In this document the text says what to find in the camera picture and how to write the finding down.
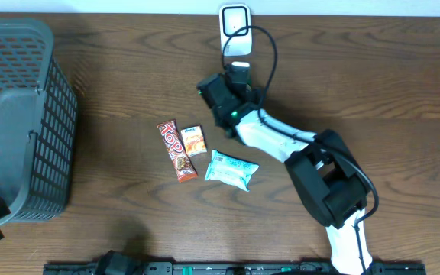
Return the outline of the orange tissue packet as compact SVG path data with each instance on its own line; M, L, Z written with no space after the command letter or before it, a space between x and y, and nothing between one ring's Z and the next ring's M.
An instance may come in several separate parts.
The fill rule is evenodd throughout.
M202 128L200 125L185 128L181 132L186 153L189 157L207 152Z

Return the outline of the teal wet wipes pack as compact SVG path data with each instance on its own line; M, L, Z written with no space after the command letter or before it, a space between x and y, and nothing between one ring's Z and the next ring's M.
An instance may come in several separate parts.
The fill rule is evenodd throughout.
M212 151L212 159L205 174L205 181L218 180L249 192L249 182L259 165L230 157L217 150Z

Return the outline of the red Top chocolate bar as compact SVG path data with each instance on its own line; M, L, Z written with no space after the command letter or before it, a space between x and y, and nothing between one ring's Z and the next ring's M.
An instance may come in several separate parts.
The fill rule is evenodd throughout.
M180 140L179 132L174 119L159 123L157 128L160 131L167 152L176 171L180 183L195 179L198 174L188 157L183 142Z

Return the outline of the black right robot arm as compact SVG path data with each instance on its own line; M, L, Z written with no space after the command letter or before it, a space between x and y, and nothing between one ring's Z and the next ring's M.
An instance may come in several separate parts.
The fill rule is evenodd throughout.
M342 274L367 274L373 258L365 240L367 195L375 188L332 130L301 131L269 116L251 99L245 80L214 74L196 86L217 126L243 145L285 165L306 211L323 227L332 266Z

